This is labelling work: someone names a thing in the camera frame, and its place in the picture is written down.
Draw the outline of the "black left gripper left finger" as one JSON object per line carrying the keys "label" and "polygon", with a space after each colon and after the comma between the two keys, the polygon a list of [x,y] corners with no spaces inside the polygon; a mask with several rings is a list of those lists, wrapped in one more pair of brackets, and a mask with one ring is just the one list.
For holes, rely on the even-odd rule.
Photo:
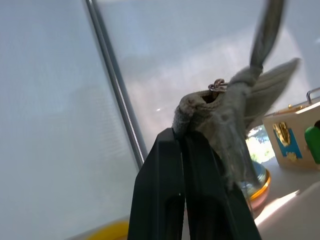
{"label": "black left gripper left finger", "polygon": [[181,150],[172,128],[160,132],[134,183],[129,240],[180,240],[185,211]]}

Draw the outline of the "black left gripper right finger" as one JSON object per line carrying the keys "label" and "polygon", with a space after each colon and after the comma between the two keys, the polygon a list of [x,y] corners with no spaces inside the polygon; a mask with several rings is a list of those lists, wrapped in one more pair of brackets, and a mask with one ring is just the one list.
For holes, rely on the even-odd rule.
{"label": "black left gripper right finger", "polygon": [[227,188],[222,160],[199,132],[181,142],[189,235],[192,240],[259,240],[240,188]]}

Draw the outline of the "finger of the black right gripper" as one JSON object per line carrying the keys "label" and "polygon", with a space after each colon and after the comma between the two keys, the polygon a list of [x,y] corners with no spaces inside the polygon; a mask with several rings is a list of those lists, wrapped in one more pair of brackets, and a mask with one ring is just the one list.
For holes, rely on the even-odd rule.
{"label": "finger of the black right gripper", "polygon": [[252,45],[250,66],[263,69],[263,64],[273,47],[271,30],[272,1],[267,0],[259,27]]}
{"label": "finger of the black right gripper", "polygon": [[270,11],[270,26],[272,30],[272,48],[275,44],[280,25],[282,22],[282,17],[284,9],[286,6],[286,0],[272,0],[272,10]]}

